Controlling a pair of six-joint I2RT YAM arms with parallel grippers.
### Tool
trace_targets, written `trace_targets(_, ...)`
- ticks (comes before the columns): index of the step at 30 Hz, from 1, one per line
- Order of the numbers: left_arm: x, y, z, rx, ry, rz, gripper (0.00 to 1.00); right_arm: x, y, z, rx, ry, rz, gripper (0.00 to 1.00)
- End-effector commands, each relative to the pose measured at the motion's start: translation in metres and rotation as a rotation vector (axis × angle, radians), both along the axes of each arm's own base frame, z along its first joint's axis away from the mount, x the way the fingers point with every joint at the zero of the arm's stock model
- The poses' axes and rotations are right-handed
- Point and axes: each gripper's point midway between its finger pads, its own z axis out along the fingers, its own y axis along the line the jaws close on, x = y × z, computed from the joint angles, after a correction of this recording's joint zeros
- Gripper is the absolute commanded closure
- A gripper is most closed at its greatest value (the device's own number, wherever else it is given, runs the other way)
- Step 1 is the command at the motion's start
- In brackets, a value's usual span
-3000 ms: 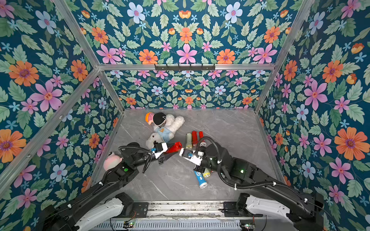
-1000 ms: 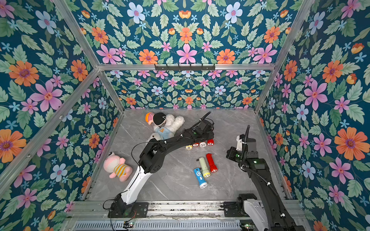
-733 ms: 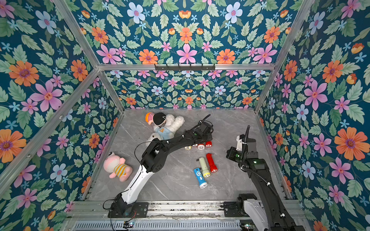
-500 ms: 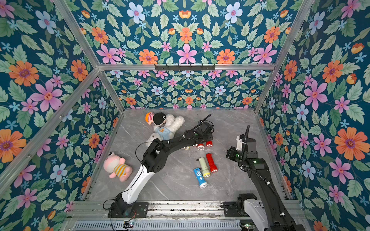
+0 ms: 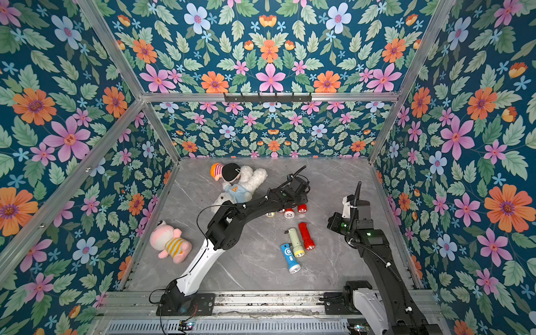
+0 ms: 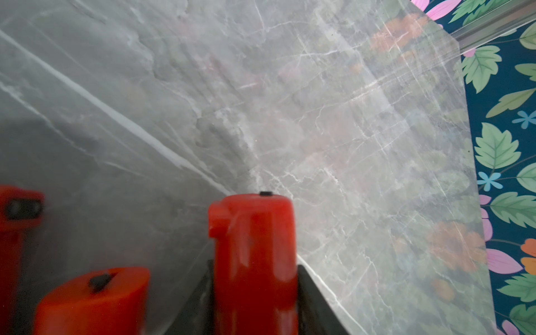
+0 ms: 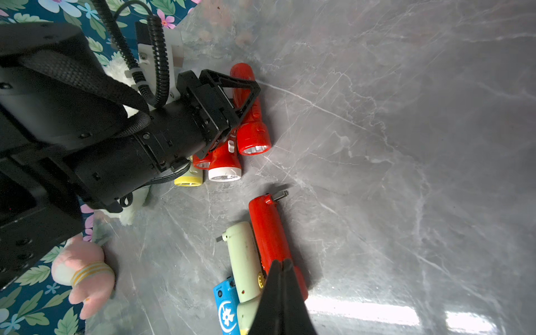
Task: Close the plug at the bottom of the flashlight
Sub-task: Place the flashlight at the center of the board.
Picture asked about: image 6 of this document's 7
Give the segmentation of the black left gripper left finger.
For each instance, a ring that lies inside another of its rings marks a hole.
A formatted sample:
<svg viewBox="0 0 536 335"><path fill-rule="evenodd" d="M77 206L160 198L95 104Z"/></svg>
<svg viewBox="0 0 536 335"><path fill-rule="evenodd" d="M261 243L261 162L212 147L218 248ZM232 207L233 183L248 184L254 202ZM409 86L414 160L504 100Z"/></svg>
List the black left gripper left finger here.
<svg viewBox="0 0 536 335"><path fill-rule="evenodd" d="M165 335L213 335L214 330L214 261L207 262L206 272L181 308Z"/></svg>

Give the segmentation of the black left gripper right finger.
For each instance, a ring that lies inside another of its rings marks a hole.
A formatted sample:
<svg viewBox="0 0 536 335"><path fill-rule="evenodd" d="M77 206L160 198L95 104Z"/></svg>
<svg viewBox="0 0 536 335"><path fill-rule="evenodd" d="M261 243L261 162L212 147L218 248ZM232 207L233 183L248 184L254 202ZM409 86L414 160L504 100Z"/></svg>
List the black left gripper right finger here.
<svg viewBox="0 0 536 335"><path fill-rule="evenodd" d="M349 335L303 265L297 267L298 334Z"/></svg>

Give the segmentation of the red flashlight plain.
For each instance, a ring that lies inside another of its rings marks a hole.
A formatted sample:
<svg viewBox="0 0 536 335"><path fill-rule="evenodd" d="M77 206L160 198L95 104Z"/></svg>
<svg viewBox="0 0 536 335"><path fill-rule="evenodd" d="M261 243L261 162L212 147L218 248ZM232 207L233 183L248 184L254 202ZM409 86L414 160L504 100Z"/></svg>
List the red flashlight plain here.
<svg viewBox="0 0 536 335"><path fill-rule="evenodd" d="M7 334L15 306L25 233L41 222L44 195L1 186L1 333Z"/></svg>
<svg viewBox="0 0 536 335"><path fill-rule="evenodd" d="M213 202L215 334L297 334L293 203L270 192Z"/></svg>

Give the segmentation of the red flashlight white logo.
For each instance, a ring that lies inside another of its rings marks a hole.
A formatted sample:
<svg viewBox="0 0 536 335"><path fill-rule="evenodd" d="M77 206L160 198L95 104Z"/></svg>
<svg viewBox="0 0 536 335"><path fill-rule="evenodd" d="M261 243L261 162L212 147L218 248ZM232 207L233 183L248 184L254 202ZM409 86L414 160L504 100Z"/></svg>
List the red flashlight white logo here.
<svg viewBox="0 0 536 335"><path fill-rule="evenodd" d="M105 269L78 276L39 302L34 334L144 334L150 272Z"/></svg>

